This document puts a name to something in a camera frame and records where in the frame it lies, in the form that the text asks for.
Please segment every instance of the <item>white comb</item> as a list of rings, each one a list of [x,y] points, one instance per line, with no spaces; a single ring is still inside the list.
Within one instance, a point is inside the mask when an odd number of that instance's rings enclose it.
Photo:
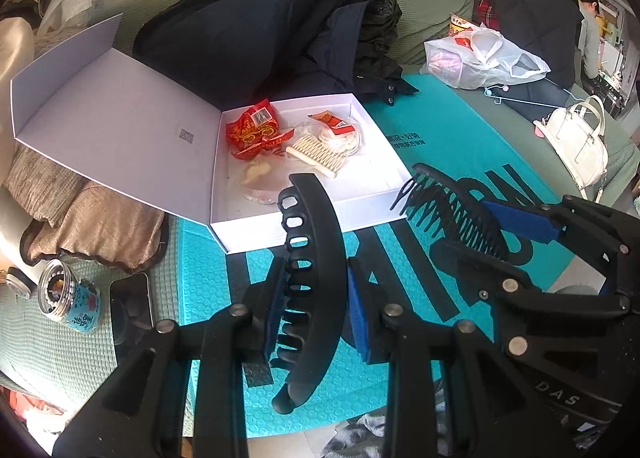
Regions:
[[[286,152],[315,167],[325,177],[335,178],[336,172],[344,164],[345,155],[334,153],[312,135],[298,139]]]

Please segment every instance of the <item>green sofa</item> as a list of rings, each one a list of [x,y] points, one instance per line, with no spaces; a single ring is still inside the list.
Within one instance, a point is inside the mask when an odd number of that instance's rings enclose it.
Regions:
[[[130,0],[95,16],[94,21],[123,13],[114,46],[130,54],[140,27],[177,1]],[[417,72],[424,62],[424,41],[446,34],[452,13],[470,18],[473,7],[472,0],[398,2],[403,14],[398,26],[399,37],[390,54],[409,72]],[[578,193],[556,154],[534,137],[530,123],[507,106],[495,105],[482,92],[457,93],[523,156],[558,196]],[[608,120],[606,129],[610,162],[603,202],[611,205],[634,176],[640,153],[615,121]],[[166,256],[149,272],[157,319],[177,318],[174,218],[170,219],[170,225]],[[78,275],[92,280],[100,288],[104,303],[108,305],[109,284],[113,279],[122,277],[123,273],[93,261],[74,261],[72,265]],[[62,408],[78,409],[114,367],[108,311],[105,311],[104,319],[94,334],[85,336],[47,320],[38,311],[34,298],[26,302],[16,300],[5,287],[0,287],[0,370],[19,386]],[[192,428],[193,418],[187,412],[185,433],[190,434]]]

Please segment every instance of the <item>white plastic bag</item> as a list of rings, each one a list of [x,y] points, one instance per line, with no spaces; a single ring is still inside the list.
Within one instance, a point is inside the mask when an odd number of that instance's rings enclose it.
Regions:
[[[527,83],[544,79],[551,71],[545,61],[486,27],[473,26],[456,36],[426,42],[424,49],[427,62],[420,73],[453,88]]]
[[[36,36],[41,38],[50,30],[87,25],[91,9],[92,0],[51,0]]]

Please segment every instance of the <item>black phone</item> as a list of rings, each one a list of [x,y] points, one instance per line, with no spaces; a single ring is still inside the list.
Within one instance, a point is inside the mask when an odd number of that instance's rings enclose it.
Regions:
[[[147,275],[138,273],[113,281],[109,297],[113,344],[120,364],[155,324]]]

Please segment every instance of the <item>open gift box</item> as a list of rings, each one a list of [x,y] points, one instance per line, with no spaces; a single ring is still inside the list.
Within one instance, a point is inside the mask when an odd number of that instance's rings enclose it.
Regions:
[[[246,108],[220,112],[111,48],[120,17],[59,44],[12,80],[15,139],[119,193],[206,225],[226,253],[282,245],[277,205],[245,199],[234,178],[239,162],[225,125]],[[402,204],[390,206],[410,174],[353,95],[273,105],[288,125],[325,110],[360,125],[357,156],[335,180],[319,176],[343,232],[401,217]]]

